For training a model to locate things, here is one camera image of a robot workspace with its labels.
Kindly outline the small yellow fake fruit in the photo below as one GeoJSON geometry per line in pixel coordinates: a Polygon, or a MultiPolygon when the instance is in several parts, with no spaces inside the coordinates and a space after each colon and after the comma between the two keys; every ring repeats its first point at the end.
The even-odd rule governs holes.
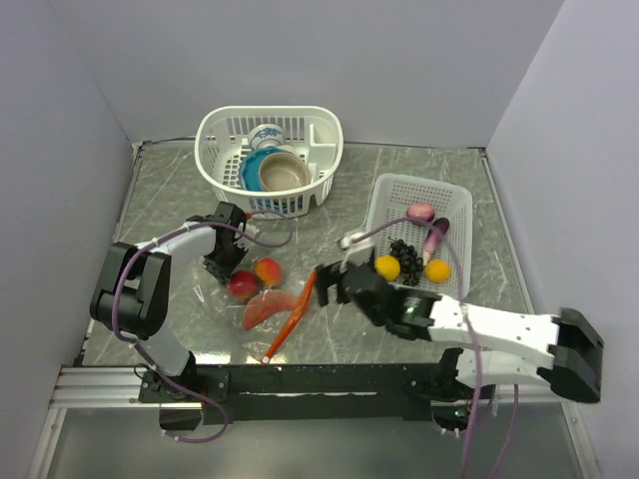
{"type": "Polygon", "coordinates": [[[451,267],[442,259],[434,258],[425,265],[424,275],[433,283],[444,283],[451,277],[451,267]]]}

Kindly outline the fake watermelon slice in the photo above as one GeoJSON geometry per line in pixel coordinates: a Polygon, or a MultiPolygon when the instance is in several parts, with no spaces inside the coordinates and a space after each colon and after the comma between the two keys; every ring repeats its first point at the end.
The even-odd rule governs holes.
{"type": "Polygon", "coordinates": [[[293,311],[297,302],[298,298],[287,291],[269,289],[260,292],[249,300],[244,309],[243,329],[253,329],[276,313],[293,311]]]}

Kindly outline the yellow fake lemon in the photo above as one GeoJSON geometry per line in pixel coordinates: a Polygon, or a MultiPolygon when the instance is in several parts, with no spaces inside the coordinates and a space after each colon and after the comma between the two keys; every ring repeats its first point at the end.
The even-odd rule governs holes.
{"type": "Polygon", "coordinates": [[[387,281],[394,281],[401,275],[401,265],[392,255],[378,256],[374,261],[376,272],[387,281]]]}

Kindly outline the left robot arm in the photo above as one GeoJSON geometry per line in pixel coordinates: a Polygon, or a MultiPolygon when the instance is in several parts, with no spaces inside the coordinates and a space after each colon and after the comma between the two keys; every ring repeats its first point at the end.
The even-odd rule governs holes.
{"type": "Polygon", "coordinates": [[[178,401],[202,390],[194,354],[167,323],[172,273],[201,258],[226,285],[246,256],[241,239],[251,215],[222,202],[208,216],[188,218],[176,230],[130,244],[113,243],[90,303],[90,316],[121,340],[142,348],[148,364],[163,374],[163,389],[178,401]]]}

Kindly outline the purple fake eggplant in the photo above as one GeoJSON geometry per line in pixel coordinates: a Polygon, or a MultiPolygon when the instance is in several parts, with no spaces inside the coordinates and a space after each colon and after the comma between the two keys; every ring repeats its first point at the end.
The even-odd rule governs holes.
{"type": "Polygon", "coordinates": [[[447,218],[436,219],[430,226],[422,247],[422,260],[428,264],[434,257],[441,241],[445,238],[450,227],[447,218]]]}

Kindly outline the clear zip top bag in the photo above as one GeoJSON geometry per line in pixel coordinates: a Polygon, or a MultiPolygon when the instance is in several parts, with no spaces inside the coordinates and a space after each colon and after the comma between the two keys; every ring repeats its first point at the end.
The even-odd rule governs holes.
{"type": "Polygon", "coordinates": [[[313,302],[317,274],[295,271],[279,257],[244,260],[229,279],[206,273],[193,287],[208,325],[230,337],[253,363],[277,362],[313,302]]]}

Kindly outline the red fake apple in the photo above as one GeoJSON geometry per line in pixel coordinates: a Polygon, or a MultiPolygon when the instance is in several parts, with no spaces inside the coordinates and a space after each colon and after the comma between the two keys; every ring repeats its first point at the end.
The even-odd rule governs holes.
{"type": "Polygon", "coordinates": [[[261,284],[251,271],[238,270],[231,275],[228,288],[232,297],[248,301],[259,292],[261,284]]]}

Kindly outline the dark fake grapes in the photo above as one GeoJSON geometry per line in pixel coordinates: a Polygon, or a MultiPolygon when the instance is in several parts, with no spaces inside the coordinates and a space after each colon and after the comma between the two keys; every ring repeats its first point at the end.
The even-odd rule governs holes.
{"type": "Polygon", "coordinates": [[[395,239],[390,244],[390,255],[399,264],[397,279],[404,285],[418,286],[424,273],[424,261],[415,246],[403,239],[395,239]]]}

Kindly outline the orange fake persimmon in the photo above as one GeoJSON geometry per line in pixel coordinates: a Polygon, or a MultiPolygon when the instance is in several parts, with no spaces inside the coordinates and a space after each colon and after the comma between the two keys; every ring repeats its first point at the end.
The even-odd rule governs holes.
{"type": "Polygon", "coordinates": [[[254,266],[254,274],[266,287],[277,287],[284,279],[281,265],[271,257],[258,259],[254,266]]]}

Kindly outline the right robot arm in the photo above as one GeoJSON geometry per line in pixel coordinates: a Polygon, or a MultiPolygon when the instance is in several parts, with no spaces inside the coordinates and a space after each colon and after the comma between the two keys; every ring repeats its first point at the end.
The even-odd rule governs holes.
{"type": "Polygon", "coordinates": [[[521,314],[477,306],[449,295],[396,287],[371,264],[320,265],[315,270],[320,305],[336,289],[377,327],[405,340],[446,344],[418,394],[431,400],[469,399],[484,386],[543,385],[577,403],[601,399],[604,340],[578,310],[521,314]]]}

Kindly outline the purple fake onion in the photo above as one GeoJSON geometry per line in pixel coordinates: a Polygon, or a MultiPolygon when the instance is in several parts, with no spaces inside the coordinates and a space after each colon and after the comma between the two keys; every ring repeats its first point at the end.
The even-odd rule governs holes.
{"type": "Polygon", "coordinates": [[[415,203],[406,210],[406,217],[413,223],[430,223],[436,215],[434,207],[426,203],[415,203]]]}

